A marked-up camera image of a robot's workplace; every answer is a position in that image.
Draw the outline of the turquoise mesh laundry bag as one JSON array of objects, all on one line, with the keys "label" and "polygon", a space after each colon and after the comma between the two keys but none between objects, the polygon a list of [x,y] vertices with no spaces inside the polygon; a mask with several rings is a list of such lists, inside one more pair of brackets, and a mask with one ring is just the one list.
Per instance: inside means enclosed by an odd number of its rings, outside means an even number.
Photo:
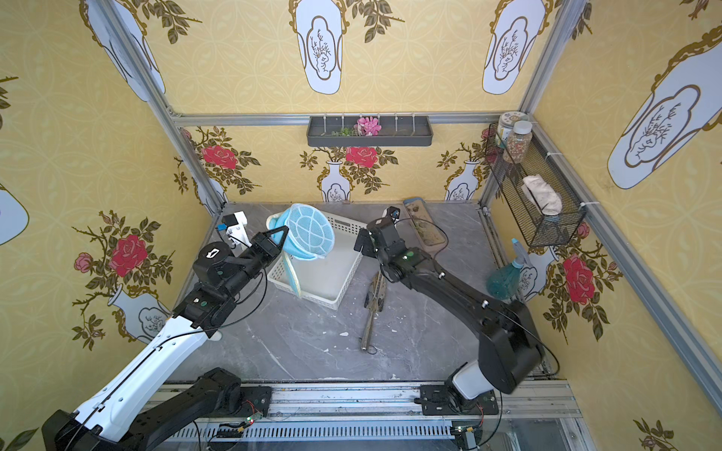
[{"label": "turquoise mesh laundry bag", "polygon": [[307,204],[292,204],[284,212],[269,216],[265,225],[268,230],[289,229],[282,245],[282,264],[291,291],[301,298],[301,284],[291,260],[325,259],[335,245],[333,227],[320,210]]}]

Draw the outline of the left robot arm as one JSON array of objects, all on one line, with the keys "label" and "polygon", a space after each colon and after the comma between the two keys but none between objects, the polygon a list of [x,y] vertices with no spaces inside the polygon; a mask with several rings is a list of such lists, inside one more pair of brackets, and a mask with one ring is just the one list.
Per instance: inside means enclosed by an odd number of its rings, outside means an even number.
[{"label": "left robot arm", "polygon": [[199,254],[206,275],[177,305],[161,332],[133,361],[74,412],[58,410],[42,425],[48,450],[152,450],[206,415],[234,415],[251,405],[241,380],[223,368],[203,374],[186,391],[144,407],[168,377],[227,325],[236,296],[281,254],[283,225],[257,233],[234,257],[223,242]]}]

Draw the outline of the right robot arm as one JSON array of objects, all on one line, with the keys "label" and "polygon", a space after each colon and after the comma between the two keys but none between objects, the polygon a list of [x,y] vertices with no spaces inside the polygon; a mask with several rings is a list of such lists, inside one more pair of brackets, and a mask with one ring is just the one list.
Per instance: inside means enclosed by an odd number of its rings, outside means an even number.
[{"label": "right robot arm", "polygon": [[355,251],[374,257],[391,283],[437,302],[479,340],[478,367],[485,381],[509,395],[543,362],[545,348],[525,304],[492,298],[444,269],[418,247],[407,247],[387,215],[360,229]]}]

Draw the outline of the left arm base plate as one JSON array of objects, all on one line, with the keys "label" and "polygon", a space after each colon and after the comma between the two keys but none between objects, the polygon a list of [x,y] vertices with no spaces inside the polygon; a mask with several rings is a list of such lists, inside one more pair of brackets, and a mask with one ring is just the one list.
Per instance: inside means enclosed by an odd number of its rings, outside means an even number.
[{"label": "left arm base plate", "polygon": [[265,417],[270,410],[272,394],[272,387],[265,385],[232,387],[228,395],[228,413],[230,416],[243,417],[258,413],[261,417]]}]

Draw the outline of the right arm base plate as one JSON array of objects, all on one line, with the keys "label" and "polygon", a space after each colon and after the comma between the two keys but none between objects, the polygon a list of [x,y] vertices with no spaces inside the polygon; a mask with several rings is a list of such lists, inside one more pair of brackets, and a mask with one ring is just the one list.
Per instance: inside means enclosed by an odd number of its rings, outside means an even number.
[{"label": "right arm base plate", "polygon": [[414,403],[427,416],[499,414],[498,398],[493,390],[467,400],[453,386],[425,384],[419,387]]}]

